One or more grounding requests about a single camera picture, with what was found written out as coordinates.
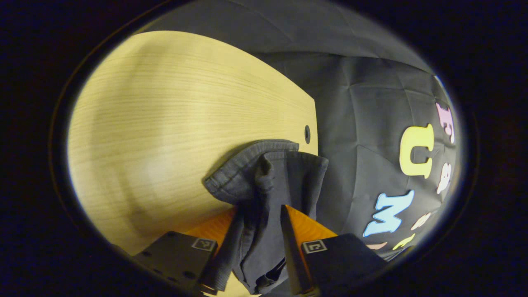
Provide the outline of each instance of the colorful foam letter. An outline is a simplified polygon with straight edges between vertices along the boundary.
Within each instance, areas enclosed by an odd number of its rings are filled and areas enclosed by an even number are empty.
[[[404,240],[398,242],[398,244],[396,244],[396,245],[392,248],[392,250],[395,250],[395,249],[397,249],[397,248],[399,248],[399,247],[402,247],[402,246],[408,244],[409,242],[411,242],[411,240],[414,238],[415,235],[416,235],[416,233],[413,233],[413,234],[411,235],[411,237],[407,237],[406,239],[404,239]]]
[[[438,188],[436,189],[436,194],[444,191],[447,188],[449,179],[451,178],[451,164],[445,163],[442,166],[442,173],[440,174],[440,182],[438,183]]]
[[[419,228],[421,227],[423,224],[426,223],[426,221],[429,219],[429,217],[431,216],[431,213],[428,212],[426,213],[425,215],[421,216],[415,223],[414,225],[412,225],[411,227],[411,231],[413,231],[414,229],[416,228]]]
[[[366,246],[369,249],[380,249],[380,248],[384,247],[385,245],[387,245],[387,242],[380,243],[380,244],[367,244]]]
[[[380,220],[383,222],[372,221],[370,222],[363,232],[363,237],[367,237],[371,234],[382,233],[382,232],[394,232],[401,224],[401,220],[395,215],[399,214],[405,208],[408,208],[411,205],[412,199],[414,198],[414,190],[410,190],[409,193],[405,196],[394,196],[388,197],[386,194],[382,193],[378,196],[378,201],[376,202],[376,209],[381,210],[384,207],[389,206],[388,208],[383,209],[380,212],[374,214],[374,219]]]
[[[429,177],[432,168],[432,159],[427,158],[425,163],[413,163],[411,151],[415,146],[425,146],[430,152],[435,144],[435,134],[432,125],[427,127],[411,126],[403,132],[400,142],[400,168],[406,175],[423,175]]]
[[[444,131],[450,136],[449,140],[451,143],[455,143],[455,130],[453,128],[453,116],[451,115],[451,109],[449,109],[449,107],[447,110],[443,109],[438,103],[436,103],[436,109],[438,110],[440,125],[442,125],[442,128],[445,127]]]

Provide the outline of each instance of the gray fabric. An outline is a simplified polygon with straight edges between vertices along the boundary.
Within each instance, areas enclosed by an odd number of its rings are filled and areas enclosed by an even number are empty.
[[[231,271],[238,264],[239,250],[233,247],[240,246],[243,230],[244,216],[241,211],[238,211],[225,235],[224,242],[227,244],[220,246],[217,255],[209,261],[203,271],[200,279],[202,284],[214,290],[225,291]]]
[[[298,144],[285,140],[256,142],[204,180],[213,196],[242,213],[240,238],[228,234],[222,249],[237,251],[231,255],[235,260],[224,262],[235,263],[235,275],[252,294],[266,293],[287,278],[280,206],[316,218],[328,160],[297,150]]]
[[[432,69],[392,32],[323,0],[198,0],[167,13],[143,32],[208,36],[250,53],[320,52],[371,57]]]

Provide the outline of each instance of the pink letter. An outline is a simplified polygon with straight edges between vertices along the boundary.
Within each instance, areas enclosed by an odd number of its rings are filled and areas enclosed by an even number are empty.
[[[384,242],[384,243],[381,243],[381,244],[367,244],[366,246],[369,249],[380,249],[380,248],[384,247],[386,244],[387,244],[387,242]]]
[[[416,229],[416,228],[419,228],[421,227],[423,224],[426,223],[427,219],[429,219],[429,217],[431,216],[431,213],[428,212],[426,213],[425,215],[421,216],[415,223],[414,225],[412,225],[411,227],[411,231]]]
[[[445,127],[444,131],[447,135],[451,136],[449,140],[451,143],[455,143],[455,131],[453,128],[453,117],[451,116],[451,109],[447,110],[440,107],[440,104],[436,103],[436,109],[438,110],[438,117],[440,118],[440,125],[442,128]]]

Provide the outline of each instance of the light wooden table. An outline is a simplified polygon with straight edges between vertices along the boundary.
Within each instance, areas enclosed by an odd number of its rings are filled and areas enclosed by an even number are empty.
[[[148,32],[122,43],[86,82],[71,117],[68,162],[88,217],[134,255],[167,231],[186,232],[230,208],[203,178],[240,145],[272,138],[317,154],[313,99],[228,44]],[[249,293],[233,276],[223,294]]]

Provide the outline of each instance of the folded cloth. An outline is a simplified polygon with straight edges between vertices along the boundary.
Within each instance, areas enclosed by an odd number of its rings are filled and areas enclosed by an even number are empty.
[[[204,180],[215,198],[238,207],[236,227],[228,231],[204,284],[225,288],[233,270],[251,294],[264,294],[287,279],[280,206],[315,219],[328,167],[327,159],[298,149],[287,140],[258,141]]]

